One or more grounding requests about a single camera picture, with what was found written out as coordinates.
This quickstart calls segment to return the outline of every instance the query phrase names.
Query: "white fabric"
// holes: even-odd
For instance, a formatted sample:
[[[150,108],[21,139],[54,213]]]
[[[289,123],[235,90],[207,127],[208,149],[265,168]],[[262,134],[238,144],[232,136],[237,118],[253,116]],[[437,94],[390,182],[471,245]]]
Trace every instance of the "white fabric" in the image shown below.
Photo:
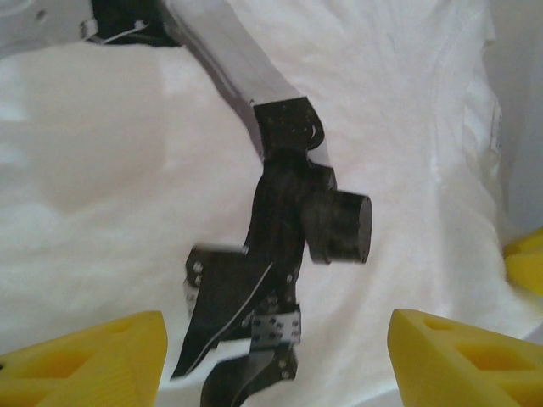
[[[391,389],[393,309],[516,337],[539,325],[540,305],[504,279],[486,2],[231,3],[314,104],[340,187],[374,208],[366,265],[305,256],[298,377],[245,405],[347,407]],[[260,161],[241,122],[183,49],[76,44],[0,70],[0,354],[159,309],[157,405],[198,406],[216,361],[247,347],[168,381],[190,248],[241,243],[249,225]]]

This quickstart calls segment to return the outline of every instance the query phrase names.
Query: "yellow block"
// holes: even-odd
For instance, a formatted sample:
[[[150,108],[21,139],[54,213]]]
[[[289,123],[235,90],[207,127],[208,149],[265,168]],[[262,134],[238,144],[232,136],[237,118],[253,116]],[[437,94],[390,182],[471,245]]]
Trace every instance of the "yellow block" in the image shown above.
[[[152,406],[166,350],[149,311],[2,355],[0,407]]]
[[[389,355],[405,407],[541,407],[543,347],[396,310]]]
[[[506,246],[504,257],[511,282],[543,295],[543,228]]]

